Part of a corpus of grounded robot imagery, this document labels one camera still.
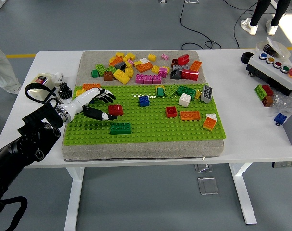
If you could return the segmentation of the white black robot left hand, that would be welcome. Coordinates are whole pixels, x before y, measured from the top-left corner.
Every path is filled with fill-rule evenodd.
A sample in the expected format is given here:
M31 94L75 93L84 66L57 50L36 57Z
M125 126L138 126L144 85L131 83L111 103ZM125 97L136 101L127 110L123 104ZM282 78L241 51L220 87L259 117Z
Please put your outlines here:
M70 103L64 104L62 106L64 109L64 115L66 117L65 123L71 122L74 119L74 116L81 112L84 114L84 116L99 121L117 119L116 115L111 115L101 110L88 107L88 104L93 99L99 99L105 103L112 103L116 97L107 89L91 88L90 90L73 99Z

